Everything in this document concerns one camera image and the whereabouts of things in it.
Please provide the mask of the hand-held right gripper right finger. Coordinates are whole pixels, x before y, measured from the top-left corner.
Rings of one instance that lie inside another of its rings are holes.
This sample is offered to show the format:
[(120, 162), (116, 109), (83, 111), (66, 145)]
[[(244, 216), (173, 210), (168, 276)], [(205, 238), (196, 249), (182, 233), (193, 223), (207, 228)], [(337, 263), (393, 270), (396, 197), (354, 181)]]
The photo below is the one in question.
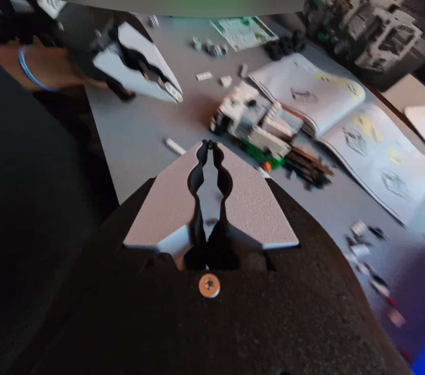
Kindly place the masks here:
[(217, 270), (267, 270), (267, 252), (298, 247), (266, 178), (221, 143), (211, 143), (222, 193), (219, 220), (207, 240), (207, 264)]

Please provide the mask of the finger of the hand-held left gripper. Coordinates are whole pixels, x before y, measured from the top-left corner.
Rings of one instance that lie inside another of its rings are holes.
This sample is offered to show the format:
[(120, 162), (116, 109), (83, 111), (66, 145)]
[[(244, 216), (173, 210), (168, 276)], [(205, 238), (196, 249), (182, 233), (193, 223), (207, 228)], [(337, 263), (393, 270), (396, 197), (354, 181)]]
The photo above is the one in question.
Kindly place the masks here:
[(162, 101), (179, 103), (179, 90), (168, 80), (148, 70), (128, 68), (117, 51), (105, 50), (93, 59), (94, 66), (104, 74), (113, 78), (125, 90), (137, 95), (144, 95)]
[(122, 55), (131, 52), (137, 55), (136, 68), (130, 68), (125, 62), (128, 73), (124, 86), (135, 93), (151, 97), (182, 97), (182, 89), (146, 30), (140, 25), (141, 32), (124, 22), (118, 27), (118, 40), (123, 46)]

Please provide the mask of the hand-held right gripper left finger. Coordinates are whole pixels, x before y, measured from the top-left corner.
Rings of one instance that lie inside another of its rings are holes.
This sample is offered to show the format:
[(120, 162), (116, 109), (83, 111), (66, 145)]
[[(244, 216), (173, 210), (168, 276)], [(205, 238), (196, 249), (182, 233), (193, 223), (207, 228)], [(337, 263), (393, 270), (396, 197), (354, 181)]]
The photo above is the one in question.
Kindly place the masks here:
[(202, 140), (155, 177), (123, 241), (126, 248), (169, 254), (180, 271), (190, 266), (187, 253), (206, 243), (197, 191), (207, 159)]

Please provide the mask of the person's left forearm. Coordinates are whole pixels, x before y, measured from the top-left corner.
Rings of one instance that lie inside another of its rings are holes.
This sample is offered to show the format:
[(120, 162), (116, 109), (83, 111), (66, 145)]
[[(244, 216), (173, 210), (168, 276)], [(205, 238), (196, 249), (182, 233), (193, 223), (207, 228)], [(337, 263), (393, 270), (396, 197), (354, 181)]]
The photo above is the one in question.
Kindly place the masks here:
[(1, 44), (0, 46), (0, 65), (11, 75), (20, 85), (31, 92), (41, 91), (42, 89), (35, 85), (21, 68), (18, 59), (19, 47), (12, 44)]

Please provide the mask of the long white lego piece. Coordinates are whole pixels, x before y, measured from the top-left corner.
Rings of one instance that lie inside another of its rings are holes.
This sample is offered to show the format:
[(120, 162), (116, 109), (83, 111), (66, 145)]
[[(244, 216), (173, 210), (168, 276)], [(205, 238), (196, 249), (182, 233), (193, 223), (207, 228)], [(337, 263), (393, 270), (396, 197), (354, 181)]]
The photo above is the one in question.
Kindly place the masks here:
[(179, 157), (186, 153), (186, 150), (182, 148), (179, 144), (177, 144), (175, 141), (173, 141), (171, 138), (165, 139), (164, 144), (168, 149), (170, 149), (174, 154), (178, 155)]

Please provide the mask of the grey wheel lego assembly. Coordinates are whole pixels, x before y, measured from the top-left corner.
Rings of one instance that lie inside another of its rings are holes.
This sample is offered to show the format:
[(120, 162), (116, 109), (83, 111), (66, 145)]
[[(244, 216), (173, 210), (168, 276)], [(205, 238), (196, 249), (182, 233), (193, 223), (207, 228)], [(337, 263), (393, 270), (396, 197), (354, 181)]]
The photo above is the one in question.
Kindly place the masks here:
[(213, 43), (211, 40), (206, 40), (204, 43), (204, 50), (211, 58), (221, 58), (228, 54), (228, 46), (226, 44), (219, 45)]

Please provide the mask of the white green lego truck model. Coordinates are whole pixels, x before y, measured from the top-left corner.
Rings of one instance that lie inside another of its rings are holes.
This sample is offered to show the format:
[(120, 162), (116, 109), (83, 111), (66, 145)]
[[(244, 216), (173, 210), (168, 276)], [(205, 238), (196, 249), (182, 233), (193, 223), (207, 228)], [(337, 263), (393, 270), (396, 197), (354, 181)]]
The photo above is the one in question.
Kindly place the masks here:
[(334, 173), (321, 158), (293, 144), (303, 124), (301, 117), (242, 80), (224, 97), (210, 130), (231, 136), (264, 172), (285, 168), (288, 177), (304, 180), (307, 190), (322, 189), (331, 184)]

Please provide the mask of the pile of small lego pieces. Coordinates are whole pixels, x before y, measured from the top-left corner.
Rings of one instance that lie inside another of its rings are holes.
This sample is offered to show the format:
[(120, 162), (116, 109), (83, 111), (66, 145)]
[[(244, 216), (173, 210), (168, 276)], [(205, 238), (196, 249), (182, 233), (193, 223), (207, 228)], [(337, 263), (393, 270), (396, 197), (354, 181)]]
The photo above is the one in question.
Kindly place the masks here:
[(368, 262), (362, 262), (362, 258), (370, 255), (372, 243), (366, 239), (366, 234), (371, 233), (379, 240), (387, 240), (385, 232), (377, 225), (367, 225), (362, 220), (357, 220), (350, 227), (352, 233), (348, 237), (349, 251), (344, 254), (347, 261), (353, 263), (356, 270), (368, 276), (371, 287), (385, 298), (389, 310), (387, 317), (391, 323), (398, 329), (406, 324), (406, 319), (400, 313), (399, 306), (391, 296), (388, 284), (379, 275), (377, 270)]

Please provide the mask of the open lego instruction booklet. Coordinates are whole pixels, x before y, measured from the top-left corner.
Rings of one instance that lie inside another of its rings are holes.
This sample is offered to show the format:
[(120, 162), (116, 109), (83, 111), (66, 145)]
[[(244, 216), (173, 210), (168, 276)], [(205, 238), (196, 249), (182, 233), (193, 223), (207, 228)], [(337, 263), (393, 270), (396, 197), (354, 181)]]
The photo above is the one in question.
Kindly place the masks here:
[(299, 114), (303, 129), (330, 150), (354, 179), (399, 223), (424, 205), (424, 145), (356, 81), (326, 73), (299, 53), (248, 79), (273, 101)]

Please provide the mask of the pile of black lego tyres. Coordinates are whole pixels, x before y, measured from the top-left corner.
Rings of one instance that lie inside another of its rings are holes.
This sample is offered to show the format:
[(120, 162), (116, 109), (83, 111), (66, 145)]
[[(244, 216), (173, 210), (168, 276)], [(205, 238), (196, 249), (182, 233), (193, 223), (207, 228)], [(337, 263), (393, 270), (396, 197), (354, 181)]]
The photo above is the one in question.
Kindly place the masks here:
[(307, 38), (300, 30), (295, 30), (290, 36), (281, 37), (264, 46), (271, 61), (277, 62), (294, 53), (301, 53), (306, 46)]

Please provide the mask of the lego set box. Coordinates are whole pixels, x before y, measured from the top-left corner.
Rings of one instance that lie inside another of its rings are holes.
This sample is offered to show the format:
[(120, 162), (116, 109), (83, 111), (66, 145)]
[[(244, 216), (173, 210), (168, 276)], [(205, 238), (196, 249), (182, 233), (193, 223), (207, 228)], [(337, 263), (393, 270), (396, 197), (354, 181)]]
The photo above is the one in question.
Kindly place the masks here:
[(387, 88), (424, 77), (425, 0), (305, 0), (307, 35), (338, 63)]

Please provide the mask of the person's left hand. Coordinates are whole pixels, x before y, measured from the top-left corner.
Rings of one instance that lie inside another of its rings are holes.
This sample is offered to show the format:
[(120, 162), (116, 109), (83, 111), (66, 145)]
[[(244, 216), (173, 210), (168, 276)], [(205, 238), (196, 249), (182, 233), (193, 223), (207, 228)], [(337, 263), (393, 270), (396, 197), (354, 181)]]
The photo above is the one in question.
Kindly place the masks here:
[(25, 61), (30, 73), (42, 85), (63, 88), (77, 85), (107, 89), (103, 81), (94, 80), (83, 73), (60, 48), (30, 48)]

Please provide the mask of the blue wristband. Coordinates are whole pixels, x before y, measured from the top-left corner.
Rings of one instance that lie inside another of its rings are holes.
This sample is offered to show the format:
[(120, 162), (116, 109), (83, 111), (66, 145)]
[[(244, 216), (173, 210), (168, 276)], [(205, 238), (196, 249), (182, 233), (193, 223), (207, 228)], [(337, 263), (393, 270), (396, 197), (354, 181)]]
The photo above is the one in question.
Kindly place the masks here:
[(20, 46), (17, 51), (17, 61), (32, 89), (56, 92), (63, 87), (56, 64), (60, 62), (60, 58), (51, 50)]

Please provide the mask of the green white leaflet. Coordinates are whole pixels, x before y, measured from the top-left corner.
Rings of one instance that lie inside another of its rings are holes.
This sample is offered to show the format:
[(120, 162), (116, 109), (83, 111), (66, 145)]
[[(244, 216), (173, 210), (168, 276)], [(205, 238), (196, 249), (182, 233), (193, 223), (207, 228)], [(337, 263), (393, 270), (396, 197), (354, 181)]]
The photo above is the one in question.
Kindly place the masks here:
[(235, 52), (279, 40), (279, 37), (257, 16), (225, 18), (210, 21), (210, 24)]

